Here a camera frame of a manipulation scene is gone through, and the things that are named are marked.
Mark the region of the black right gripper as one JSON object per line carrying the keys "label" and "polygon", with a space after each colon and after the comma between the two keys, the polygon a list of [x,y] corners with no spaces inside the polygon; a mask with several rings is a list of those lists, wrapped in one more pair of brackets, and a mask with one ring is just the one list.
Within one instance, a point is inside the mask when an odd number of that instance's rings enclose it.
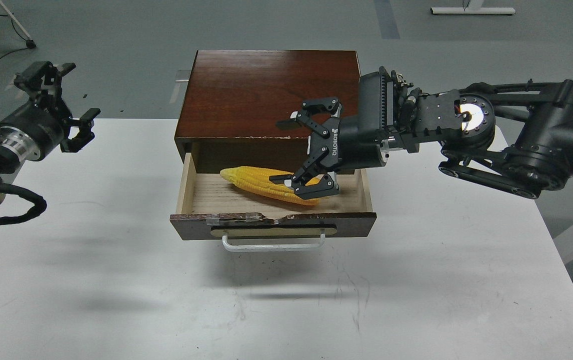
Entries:
{"label": "black right gripper", "polygon": [[[295,173],[271,175],[269,181],[282,184],[301,199],[318,199],[335,196],[341,189],[334,170],[344,171],[385,166],[387,160],[381,148],[388,135],[386,122],[377,118],[348,116],[339,118],[341,101],[337,96],[305,99],[301,109],[289,119],[277,121],[280,130],[306,127],[309,135],[307,160]],[[333,117],[322,124],[312,119],[326,113]]]}

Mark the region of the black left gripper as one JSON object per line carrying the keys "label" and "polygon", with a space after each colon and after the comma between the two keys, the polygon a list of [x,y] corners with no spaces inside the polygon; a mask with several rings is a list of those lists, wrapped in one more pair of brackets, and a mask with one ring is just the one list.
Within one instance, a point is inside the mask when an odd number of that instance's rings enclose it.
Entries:
{"label": "black left gripper", "polygon": [[[95,138],[92,129],[101,109],[90,108],[74,119],[62,98],[62,79],[76,67],[75,63],[36,61],[16,74],[14,86],[29,101],[0,122],[0,145],[20,162],[42,161],[58,145],[63,153],[78,153]],[[72,127],[78,132],[67,138]]]}

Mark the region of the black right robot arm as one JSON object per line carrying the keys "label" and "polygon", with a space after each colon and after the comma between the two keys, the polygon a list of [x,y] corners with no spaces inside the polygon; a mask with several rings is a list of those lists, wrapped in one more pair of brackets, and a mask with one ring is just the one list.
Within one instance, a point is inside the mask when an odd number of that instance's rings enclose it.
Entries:
{"label": "black right robot arm", "polygon": [[362,75],[358,112],[341,117],[336,96],[303,100],[280,129],[310,130],[307,159],[272,183],[301,199],[337,195],[337,173],[384,167],[393,151],[437,142],[438,169],[522,198],[560,191],[573,177],[573,80],[485,82],[428,93],[384,67]]}

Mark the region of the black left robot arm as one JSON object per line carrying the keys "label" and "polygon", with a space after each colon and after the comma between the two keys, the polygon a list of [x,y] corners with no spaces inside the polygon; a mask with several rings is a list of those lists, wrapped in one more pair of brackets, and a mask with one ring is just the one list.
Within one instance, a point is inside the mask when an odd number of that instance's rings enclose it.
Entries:
{"label": "black left robot arm", "polygon": [[0,226],[26,223],[46,209],[46,200],[9,178],[26,161],[42,161],[55,148],[77,153],[94,138],[99,108],[74,118],[62,97],[61,82],[74,63],[37,61],[17,73],[14,85],[28,100],[0,121]]}

